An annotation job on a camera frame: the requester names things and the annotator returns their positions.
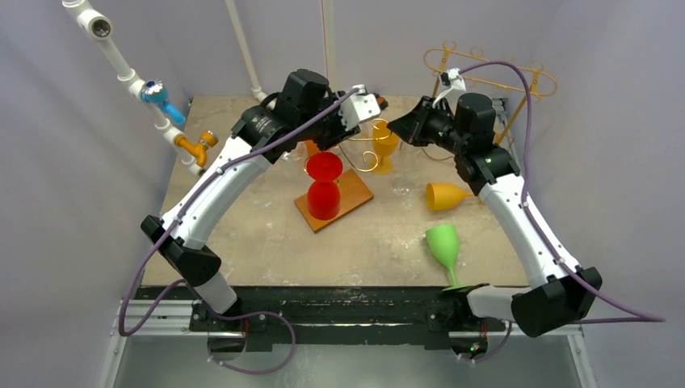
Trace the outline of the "clear round wine glass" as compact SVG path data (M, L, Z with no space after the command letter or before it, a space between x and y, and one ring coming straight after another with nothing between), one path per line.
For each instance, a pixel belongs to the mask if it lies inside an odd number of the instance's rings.
M304 150L295 149L295 150L283 153L283 155L281 156L281 159L284 160L285 162L299 163L299 162L304 161L305 156L306 156L306 152Z

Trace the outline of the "clear flute glass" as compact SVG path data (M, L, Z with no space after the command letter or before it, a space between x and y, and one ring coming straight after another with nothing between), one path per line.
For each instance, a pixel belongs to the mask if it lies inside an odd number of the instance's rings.
M419 150L402 142L393 165L390 187L394 194L403 196L414 188L414 173L418 167Z

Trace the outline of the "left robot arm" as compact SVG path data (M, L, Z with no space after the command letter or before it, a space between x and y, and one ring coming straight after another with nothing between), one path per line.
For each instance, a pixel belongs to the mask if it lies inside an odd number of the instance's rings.
M207 246L219 220L254 179L299 142L328 150L379 113L365 86L333 92L321 74L295 70L281 92L241 114L216 160L175 207L143 220L141 229L154 251L211 307L209 319L220 330L234 329L241 309L220 273L221 259Z

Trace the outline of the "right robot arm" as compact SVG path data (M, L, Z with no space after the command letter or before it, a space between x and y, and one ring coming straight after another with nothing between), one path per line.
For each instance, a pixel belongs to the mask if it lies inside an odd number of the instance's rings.
M475 286L454 306L456 323L472 329L484 318L496 318L536 338L585 318L603 279L596 268L584 268L551 231L525 192L516 161L494 143L495 119L486 95L462 94L454 110L424 96L387 127L412 146L436 145L453 154L458 175L495 216L523 265L526 288Z

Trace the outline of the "red wine glass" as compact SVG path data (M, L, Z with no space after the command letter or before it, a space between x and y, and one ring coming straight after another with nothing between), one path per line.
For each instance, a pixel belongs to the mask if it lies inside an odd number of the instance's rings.
M319 152L305 163L313 179L306 194L309 214L318 220L330 220L340 210L341 194L338 178L343 172L341 159L331 152Z

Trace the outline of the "orange wine glass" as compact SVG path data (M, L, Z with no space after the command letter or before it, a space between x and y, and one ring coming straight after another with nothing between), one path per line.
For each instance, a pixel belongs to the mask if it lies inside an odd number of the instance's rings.
M308 158L311 158L315 154L319 153L321 150L318 148L317 144L312 140L304 141L305 150Z

